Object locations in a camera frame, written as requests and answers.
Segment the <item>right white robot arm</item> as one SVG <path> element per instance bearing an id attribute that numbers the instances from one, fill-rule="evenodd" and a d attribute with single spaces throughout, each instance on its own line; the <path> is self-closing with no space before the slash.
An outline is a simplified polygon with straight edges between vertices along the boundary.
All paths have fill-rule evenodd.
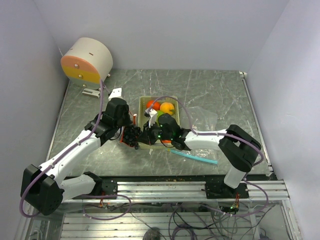
<path id="1" fill-rule="evenodd" d="M 170 141 L 180 151 L 220 150 L 231 167 L 223 182 L 205 188 L 208 198 L 235 198 L 243 178 L 252 170 L 262 146 L 238 125 L 232 124 L 219 131 L 198 131 L 183 128 L 165 113 L 158 122 L 143 125 L 138 142 L 154 145 L 157 141 Z"/>

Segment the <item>dark blue grape bunch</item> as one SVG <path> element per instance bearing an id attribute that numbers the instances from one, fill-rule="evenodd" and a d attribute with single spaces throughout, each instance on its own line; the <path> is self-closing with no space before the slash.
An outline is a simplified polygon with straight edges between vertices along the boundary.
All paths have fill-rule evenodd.
<path id="1" fill-rule="evenodd" d="M 123 130 L 121 141 L 127 146 L 139 149 L 138 137 L 142 133 L 141 128 L 136 125 L 126 126 Z"/>

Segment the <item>yellow-green perforated plastic basket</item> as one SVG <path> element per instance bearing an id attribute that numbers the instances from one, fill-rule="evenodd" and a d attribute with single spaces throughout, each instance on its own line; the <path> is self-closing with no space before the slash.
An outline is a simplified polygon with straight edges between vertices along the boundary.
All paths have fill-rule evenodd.
<path id="1" fill-rule="evenodd" d="M 160 104 L 168 102 L 172 103 L 174 106 L 174 114 L 172 117 L 176 120 L 177 124 L 180 125 L 180 114 L 179 114 L 179 103 L 177 100 L 174 100 L 170 97 L 164 97 L 164 96 L 141 96 L 139 98 L 139 108 L 138 108 L 138 113 L 137 113 L 137 118 L 136 118 L 136 124 L 143 130 L 143 126 L 145 123 L 149 121 L 149 118 L 145 116 L 145 110 L 147 109 L 147 103 L 149 101 L 156 101 L 159 102 Z M 141 149 L 165 149 L 166 147 L 159 141 L 157 140 L 154 145 L 148 145 L 144 143 L 139 143 L 139 147 Z"/>

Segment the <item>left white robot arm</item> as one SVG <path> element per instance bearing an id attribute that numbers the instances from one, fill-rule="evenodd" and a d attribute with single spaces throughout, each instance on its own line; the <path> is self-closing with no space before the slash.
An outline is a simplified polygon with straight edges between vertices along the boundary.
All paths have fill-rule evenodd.
<path id="1" fill-rule="evenodd" d="M 111 98 L 105 111 L 90 121 L 64 150 L 40 166 L 29 165 L 23 172 L 19 210 L 27 202 L 42 215 L 52 214 L 62 202 L 87 195 L 98 198 L 103 191 L 103 180 L 88 171 L 67 179 L 71 170 L 89 154 L 111 140 L 121 127 L 131 124 L 129 106 L 121 97 Z"/>

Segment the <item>red-zipper clear bag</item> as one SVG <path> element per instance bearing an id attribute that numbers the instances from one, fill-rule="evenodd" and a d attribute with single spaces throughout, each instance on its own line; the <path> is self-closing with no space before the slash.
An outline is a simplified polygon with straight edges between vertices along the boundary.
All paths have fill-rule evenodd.
<path id="1" fill-rule="evenodd" d="M 136 113 L 132 114 L 132 113 L 130 113 L 130 112 L 129 112 L 129 114 L 130 114 L 130 116 L 131 116 L 130 124 L 124 126 L 124 127 L 121 129 L 121 135 L 120 135 L 120 142 L 121 142 L 121 143 L 123 143 L 123 142 L 122 142 L 122 136 L 123 136 L 124 128 L 127 127 L 127 126 L 130 126 L 130 125 L 136 125 L 136 126 L 137 126 L 136 121 L 137 121 L 137 119 L 138 119 L 138 115 L 137 115 Z"/>

